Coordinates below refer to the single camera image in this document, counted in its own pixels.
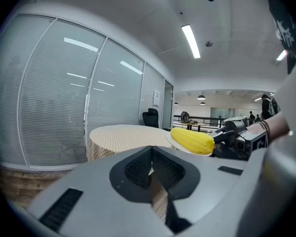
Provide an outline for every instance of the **glass wall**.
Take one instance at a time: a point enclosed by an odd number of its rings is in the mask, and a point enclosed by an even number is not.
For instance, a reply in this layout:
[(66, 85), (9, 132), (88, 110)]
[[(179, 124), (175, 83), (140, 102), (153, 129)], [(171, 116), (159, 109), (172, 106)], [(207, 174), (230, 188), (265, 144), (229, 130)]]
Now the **glass wall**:
[(87, 132), (100, 126), (138, 124), (144, 61), (108, 40), (95, 70)]
[(26, 165), (17, 125), (20, 82), (32, 51), (53, 21), (17, 16), (0, 38), (0, 162)]
[[(160, 92), (160, 100), (158, 105), (153, 104), (154, 91)], [(144, 125), (143, 112), (147, 112), (148, 108), (158, 110), (159, 127), (161, 128), (162, 110), (163, 110), (163, 94), (164, 94), (164, 77), (155, 69), (146, 63), (143, 79), (143, 89), (140, 105), (139, 124)]]
[(57, 170), (83, 163), (97, 127), (144, 125), (148, 108), (158, 110), (161, 127), (163, 94), (164, 77), (108, 37), (19, 15), (0, 38), (0, 164)]
[(86, 161), (85, 96), (105, 37), (55, 22), (35, 49), (20, 97), (20, 134), (30, 165)]

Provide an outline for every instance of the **corn cob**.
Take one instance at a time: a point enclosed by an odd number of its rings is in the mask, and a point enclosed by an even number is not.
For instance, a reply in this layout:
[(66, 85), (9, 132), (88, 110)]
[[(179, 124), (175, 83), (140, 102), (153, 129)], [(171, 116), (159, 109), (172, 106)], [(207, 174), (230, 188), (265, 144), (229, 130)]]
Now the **corn cob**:
[(214, 149), (214, 139), (205, 133), (175, 127), (171, 130), (171, 136), (176, 142), (195, 154), (207, 155)]

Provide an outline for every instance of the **round table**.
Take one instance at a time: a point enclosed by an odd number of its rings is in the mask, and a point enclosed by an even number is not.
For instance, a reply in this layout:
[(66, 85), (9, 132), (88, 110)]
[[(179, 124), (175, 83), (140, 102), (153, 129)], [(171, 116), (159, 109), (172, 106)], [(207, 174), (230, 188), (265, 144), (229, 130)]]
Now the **round table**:
[(142, 125), (108, 125), (94, 129), (89, 136), (88, 161), (144, 146), (171, 148), (168, 132)]

